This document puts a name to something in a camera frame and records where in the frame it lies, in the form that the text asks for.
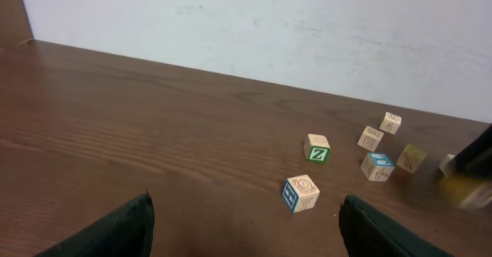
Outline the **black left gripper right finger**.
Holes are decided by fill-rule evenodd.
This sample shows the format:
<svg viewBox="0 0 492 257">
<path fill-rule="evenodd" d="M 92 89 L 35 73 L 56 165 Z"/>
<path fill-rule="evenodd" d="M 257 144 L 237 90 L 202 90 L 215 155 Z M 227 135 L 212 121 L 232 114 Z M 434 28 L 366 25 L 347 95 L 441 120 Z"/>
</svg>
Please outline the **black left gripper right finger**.
<svg viewBox="0 0 492 257">
<path fill-rule="evenodd" d="M 449 256 L 356 195 L 345 197 L 338 225 L 350 256 Z"/>
</svg>

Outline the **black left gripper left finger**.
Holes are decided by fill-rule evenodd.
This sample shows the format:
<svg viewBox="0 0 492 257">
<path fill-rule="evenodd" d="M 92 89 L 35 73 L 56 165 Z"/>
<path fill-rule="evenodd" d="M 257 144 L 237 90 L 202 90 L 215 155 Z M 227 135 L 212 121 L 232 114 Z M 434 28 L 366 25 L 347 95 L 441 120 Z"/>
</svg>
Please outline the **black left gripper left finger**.
<svg viewBox="0 0 492 257">
<path fill-rule="evenodd" d="M 154 226 L 155 211 L 146 192 L 39 255 L 149 257 Z"/>
</svg>

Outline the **green N wooden block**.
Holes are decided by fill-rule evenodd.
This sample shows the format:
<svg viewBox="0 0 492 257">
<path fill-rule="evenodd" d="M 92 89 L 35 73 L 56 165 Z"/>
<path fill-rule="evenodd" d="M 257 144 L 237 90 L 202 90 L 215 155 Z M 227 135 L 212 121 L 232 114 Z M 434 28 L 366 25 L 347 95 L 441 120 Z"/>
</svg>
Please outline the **green N wooden block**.
<svg viewBox="0 0 492 257">
<path fill-rule="evenodd" d="M 450 177 L 456 170 L 455 155 L 447 154 L 439 164 L 439 170 L 444 177 Z"/>
</svg>

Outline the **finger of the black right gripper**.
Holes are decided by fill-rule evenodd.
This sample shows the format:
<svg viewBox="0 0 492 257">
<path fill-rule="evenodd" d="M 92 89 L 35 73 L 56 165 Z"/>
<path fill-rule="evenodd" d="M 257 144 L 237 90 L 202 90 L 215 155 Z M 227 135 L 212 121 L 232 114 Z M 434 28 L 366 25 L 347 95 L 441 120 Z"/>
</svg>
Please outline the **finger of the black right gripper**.
<svg viewBox="0 0 492 257">
<path fill-rule="evenodd" d="M 482 179 L 491 178 L 491 125 L 454 158 L 456 171 Z"/>
</svg>

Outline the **soccer ball yellow-top block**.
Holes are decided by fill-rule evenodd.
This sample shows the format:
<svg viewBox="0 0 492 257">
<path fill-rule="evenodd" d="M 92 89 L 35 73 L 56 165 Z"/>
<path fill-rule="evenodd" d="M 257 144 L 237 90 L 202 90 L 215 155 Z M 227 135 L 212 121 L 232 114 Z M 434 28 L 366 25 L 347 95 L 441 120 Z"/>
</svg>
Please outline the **soccer ball yellow-top block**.
<svg viewBox="0 0 492 257">
<path fill-rule="evenodd" d="M 491 203 L 491 182 L 463 175 L 443 177 L 438 187 L 442 196 L 460 209 L 480 209 Z"/>
</svg>

